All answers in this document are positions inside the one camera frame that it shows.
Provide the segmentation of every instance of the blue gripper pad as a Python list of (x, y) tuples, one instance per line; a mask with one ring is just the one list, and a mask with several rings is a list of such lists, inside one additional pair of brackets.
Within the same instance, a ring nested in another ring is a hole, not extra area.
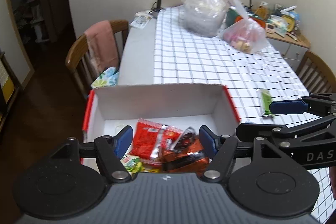
[(115, 140), (114, 153), (118, 157), (118, 159), (121, 160), (133, 141), (132, 127), (125, 126), (115, 137), (113, 137), (113, 139)]
[(269, 110), (273, 114), (302, 114), (308, 110), (309, 105), (303, 100), (274, 101)]
[(199, 141), (204, 148), (205, 154), (210, 158), (217, 153), (214, 139), (202, 128), (199, 128)]

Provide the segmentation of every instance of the chair backrest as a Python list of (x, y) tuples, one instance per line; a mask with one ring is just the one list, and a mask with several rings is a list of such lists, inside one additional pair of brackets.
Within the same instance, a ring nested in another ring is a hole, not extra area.
[(336, 77), (328, 65), (315, 53), (307, 51), (296, 74), (309, 93), (336, 92)]
[[(110, 24), (114, 34), (122, 32), (122, 48), (124, 48), (128, 36), (128, 21), (111, 20)], [(71, 46), (65, 61), (76, 87), (85, 99), (90, 92), (90, 85), (99, 76), (91, 65), (88, 51), (86, 36), (82, 34)]]

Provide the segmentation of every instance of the white checkered tablecloth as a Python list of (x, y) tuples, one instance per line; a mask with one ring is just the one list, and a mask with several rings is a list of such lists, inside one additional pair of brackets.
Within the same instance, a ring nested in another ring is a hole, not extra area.
[[(183, 7), (159, 13), (155, 34), (154, 83), (206, 83), (226, 85), (242, 122), (286, 124), (312, 121), (308, 113), (261, 115), (257, 88), (268, 89), (274, 100), (308, 96), (295, 72), (272, 45), (258, 54), (245, 54), (219, 37), (200, 37), (182, 27)], [(336, 208), (329, 186), (328, 169), (310, 170), (320, 185), (320, 196), (312, 215), (324, 223)]]

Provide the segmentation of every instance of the small clock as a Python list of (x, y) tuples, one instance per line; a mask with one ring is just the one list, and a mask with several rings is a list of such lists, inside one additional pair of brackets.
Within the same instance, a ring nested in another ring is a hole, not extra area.
[(275, 25), (266, 23), (265, 30), (268, 33), (274, 33), (275, 32)]

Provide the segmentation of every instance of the wooden floor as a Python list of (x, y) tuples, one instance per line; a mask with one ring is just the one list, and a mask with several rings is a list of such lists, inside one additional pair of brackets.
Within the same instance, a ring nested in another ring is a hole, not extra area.
[(13, 180), (68, 136), (82, 139), (85, 102), (64, 65), (75, 41), (72, 28), (43, 49), (35, 73), (14, 103), (0, 133), (0, 223), (19, 216), (11, 194)]

